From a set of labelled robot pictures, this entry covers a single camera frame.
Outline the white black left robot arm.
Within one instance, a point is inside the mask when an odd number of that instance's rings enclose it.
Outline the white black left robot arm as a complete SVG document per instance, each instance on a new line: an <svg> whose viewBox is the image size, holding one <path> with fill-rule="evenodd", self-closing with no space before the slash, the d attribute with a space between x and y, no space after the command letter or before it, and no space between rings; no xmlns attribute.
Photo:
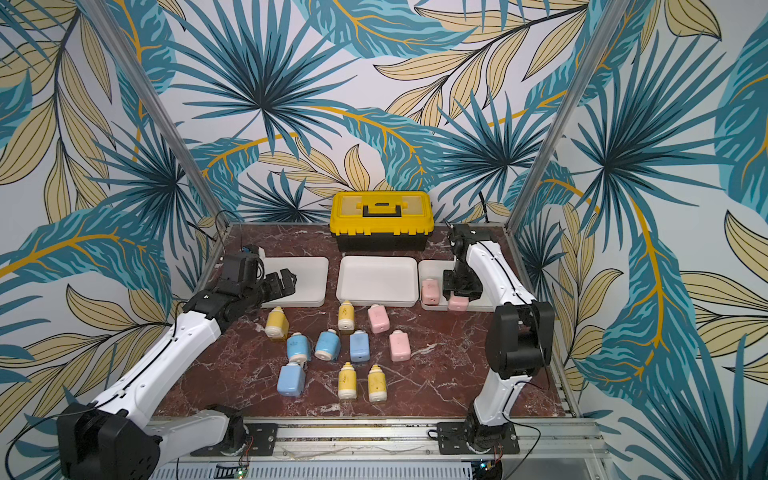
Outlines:
<svg viewBox="0 0 768 480"><path fill-rule="evenodd" d="M241 316L296 287L294 272L267 271L255 250L225 255L218 279L183 305L157 344L91 403L69 406L57 418L62 475L147 479L157 467L204 448L240 454L249 441L232 408L215 406L157 428L151 418L190 365Z"/></svg>

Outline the pink pencil sharpener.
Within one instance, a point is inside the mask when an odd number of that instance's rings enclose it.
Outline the pink pencil sharpener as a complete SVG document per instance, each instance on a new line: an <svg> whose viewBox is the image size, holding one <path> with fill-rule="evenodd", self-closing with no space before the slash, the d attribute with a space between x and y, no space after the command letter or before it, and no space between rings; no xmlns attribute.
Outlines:
<svg viewBox="0 0 768 480"><path fill-rule="evenodd" d="M409 335L402 330L395 330L390 334L389 346L393 362L405 362L412 356Z"/></svg>
<svg viewBox="0 0 768 480"><path fill-rule="evenodd" d="M440 304L442 290L439 281L435 278L426 278L421 284L421 302L426 306L437 306Z"/></svg>
<svg viewBox="0 0 768 480"><path fill-rule="evenodd" d="M389 315L383 305L374 304L369 307L367 313L371 331L374 334L381 334L390 330L391 324Z"/></svg>
<svg viewBox="0 0 768 480"><path fill-rule="evenodd" d="M469 303L468 297L451 295L447 301L447 308L449 311L465 312L468 310Z"/></svg>

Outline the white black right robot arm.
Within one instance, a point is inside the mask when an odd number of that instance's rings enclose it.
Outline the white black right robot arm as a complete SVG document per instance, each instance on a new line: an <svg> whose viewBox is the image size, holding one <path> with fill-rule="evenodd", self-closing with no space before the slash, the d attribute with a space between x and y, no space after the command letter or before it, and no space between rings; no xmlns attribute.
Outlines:
<svg viewBox="0 0 768 480"><path fill-rule="evenodd" d="M494 308L485 340L488 375L468 409L463 441L476 452L503 446L514 435L510 411L525 386L552 357L555 312L518 279L502 248L486 229L449 227L454 266L443 272L450 307L486 296Z"/></svg>

